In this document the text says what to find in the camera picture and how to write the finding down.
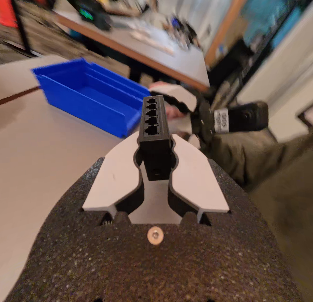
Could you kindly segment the black ethernet switch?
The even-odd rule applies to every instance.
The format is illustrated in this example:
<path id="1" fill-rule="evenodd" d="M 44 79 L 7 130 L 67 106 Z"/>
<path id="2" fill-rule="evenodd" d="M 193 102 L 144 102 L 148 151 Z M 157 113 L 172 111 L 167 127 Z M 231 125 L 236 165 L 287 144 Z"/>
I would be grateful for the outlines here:
<path id="1" fill-rule="evenodd" d="M 162 95 L 144 98 L 138 142 L 148 180 L 168 180 L 171 172 L 171 138 Z"/>

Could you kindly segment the person's right forearm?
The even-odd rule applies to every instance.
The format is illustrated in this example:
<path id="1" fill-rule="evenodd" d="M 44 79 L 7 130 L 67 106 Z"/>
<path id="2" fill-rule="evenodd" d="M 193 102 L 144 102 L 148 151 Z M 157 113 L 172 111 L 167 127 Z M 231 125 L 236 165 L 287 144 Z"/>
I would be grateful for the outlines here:
<path id="1" fill-rule="evenodd" d="M 287 142 L 261 147 L 256 143 L 232 145 L 214 136 L 204 152 L 238 185 L 250 191 L 274 173 L 296 162 L 307 151 L 311 152 L 312 144 L 312 132 Z"/>

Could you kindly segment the blue plastic bin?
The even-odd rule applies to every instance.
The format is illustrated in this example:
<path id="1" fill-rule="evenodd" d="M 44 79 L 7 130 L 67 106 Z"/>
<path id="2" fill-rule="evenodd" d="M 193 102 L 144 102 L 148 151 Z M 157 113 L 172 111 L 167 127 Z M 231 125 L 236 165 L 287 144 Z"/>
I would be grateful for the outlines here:
<path id="1" fill-rule="evenodd" d="M 114 136 L 140 121 L 147 88 L 84 58 L 32 69 L 47 102 Z"/>

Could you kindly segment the grey table with wooden edge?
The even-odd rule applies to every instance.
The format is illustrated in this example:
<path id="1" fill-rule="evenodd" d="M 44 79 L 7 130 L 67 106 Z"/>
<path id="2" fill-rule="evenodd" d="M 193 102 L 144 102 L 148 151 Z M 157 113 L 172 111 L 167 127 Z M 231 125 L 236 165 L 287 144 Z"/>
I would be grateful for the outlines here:
<path id="1" fill-rule="evenodd" d="M 210 86 L 203 54 L 195 47 L 189 51 L 174 47 L 173 54 L 169 54 L 133 38 L 129 29 L 101 31 L 95 25 L 81 20 L 77 12 L 53 13 L 56 20 L 67 28 L 177 81 L 189 84 L 200 91 L 205 91 Z"/>

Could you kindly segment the person's olive jacket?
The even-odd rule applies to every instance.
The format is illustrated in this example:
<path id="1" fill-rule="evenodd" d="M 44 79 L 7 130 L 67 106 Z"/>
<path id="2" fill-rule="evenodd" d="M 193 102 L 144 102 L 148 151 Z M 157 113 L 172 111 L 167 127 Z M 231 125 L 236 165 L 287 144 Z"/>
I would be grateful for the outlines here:
<path id="1" fill-rule="evenodd" d="M 249 197 L 275 235 L 304 301 L 312 301 L 312 157 L 299 157 L 260 183 Z"/>

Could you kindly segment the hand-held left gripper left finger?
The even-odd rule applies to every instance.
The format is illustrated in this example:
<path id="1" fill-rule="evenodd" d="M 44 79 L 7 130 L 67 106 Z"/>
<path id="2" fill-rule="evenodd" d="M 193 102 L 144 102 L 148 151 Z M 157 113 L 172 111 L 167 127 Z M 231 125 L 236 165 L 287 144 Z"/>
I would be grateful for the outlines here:
<path id="1" fill-rule="evenodd" d="M 82 206 L 84 211 L 131 214 L 144 201 L 140 170 L 142 158 L 137 139 L 139 131 L 116 145 L 104 158 Z"/>

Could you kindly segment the person's right hand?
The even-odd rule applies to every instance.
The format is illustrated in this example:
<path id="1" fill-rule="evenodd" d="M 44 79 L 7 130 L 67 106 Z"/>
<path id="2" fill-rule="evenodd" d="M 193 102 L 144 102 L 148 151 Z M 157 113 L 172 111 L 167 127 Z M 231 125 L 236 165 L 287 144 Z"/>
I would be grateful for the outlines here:
<path id="1" fill-rule="evenodd" d="M 189 113 L 183 113 L 179 111 L 176 106 L 173 105 L 166 105 L 165 112 L 168 121 L 182 119 L 189 116 Z"/>

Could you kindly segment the pale flat strip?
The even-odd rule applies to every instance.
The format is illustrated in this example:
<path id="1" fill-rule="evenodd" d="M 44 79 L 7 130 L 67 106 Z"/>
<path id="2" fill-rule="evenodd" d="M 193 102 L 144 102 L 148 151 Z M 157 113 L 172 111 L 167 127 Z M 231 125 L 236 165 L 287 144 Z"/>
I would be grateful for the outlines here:
<path id="1" fill-rule="evenodd" d="M 161 42 L 157 39 L 154 39 L 147 34 L 141 33 L 139 31 L 132 31 L 130 32 L 130 35 L 135 40 L 142 42 L 146 45 L 149 45 L 155 49 L 158 49 L 162 52 L 165 52 L 171 56 L 174 56 L 174 48 L 171 44 Z"/>

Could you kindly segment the red bin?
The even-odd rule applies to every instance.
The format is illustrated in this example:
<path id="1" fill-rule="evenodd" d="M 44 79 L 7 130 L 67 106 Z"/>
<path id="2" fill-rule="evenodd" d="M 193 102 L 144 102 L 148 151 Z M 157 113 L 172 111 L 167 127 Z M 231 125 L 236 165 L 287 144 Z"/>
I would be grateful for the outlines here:
<path id="1" fill-rule="evenodd" d="M 18 28 L 11 0 L 0 0 L 0 24 L 6 27 Z"/>

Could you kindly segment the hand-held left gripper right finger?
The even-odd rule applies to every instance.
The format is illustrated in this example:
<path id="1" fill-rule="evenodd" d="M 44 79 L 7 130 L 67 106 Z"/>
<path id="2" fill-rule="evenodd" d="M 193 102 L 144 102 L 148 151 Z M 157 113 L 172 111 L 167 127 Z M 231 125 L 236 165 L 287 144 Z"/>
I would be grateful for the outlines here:
<path id="1" fill-rule="evenodd" d="M 169 177 L 168 204 L 179 216 L 193 212 L 228 213 L 230 208 L 207 157 L 177 134 L 171 136 L 175 165 Z"/>

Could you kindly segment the black device with green light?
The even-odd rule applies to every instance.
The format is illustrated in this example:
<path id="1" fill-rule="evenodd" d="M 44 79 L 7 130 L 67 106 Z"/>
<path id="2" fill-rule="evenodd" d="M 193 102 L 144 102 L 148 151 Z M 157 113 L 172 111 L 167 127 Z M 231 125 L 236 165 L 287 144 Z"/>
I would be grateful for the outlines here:
<path id="1" fill-rule="evenodd" d="M 67 0 L 78 12 L 81 20 L 94 24 L 103 31 L 111 30 L 111 19 L 97 0 Z"/>

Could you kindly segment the black metal frame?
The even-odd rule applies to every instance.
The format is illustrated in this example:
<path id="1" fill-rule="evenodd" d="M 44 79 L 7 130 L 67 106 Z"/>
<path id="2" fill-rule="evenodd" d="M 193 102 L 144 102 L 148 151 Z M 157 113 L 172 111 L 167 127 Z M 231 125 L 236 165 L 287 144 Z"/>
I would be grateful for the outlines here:
<path id="1" fill-rule="evenodd" d="M 22 44 L 19 45 L 18 43 L 15 42 L 5 42 L 5 44 L 28 58 L 34 57 L 42 58 L 43 57 L 42 54 L 31 49 L 16 1 L 15 0 L 10 1 L 16 18 L 17 30 Z"/>

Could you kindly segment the dark furniture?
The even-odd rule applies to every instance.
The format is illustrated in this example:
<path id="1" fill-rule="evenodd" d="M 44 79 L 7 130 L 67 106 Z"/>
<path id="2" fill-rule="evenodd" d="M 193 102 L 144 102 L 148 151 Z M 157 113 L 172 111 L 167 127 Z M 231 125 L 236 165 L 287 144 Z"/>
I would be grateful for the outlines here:
<path id="1" fill-rule="evenodd" d="M 227 55 L 209 72 L 209 102 L 212 110 L 238 104 L 237 96 L 259 68 L 257 53 L 239 38 Z"/>

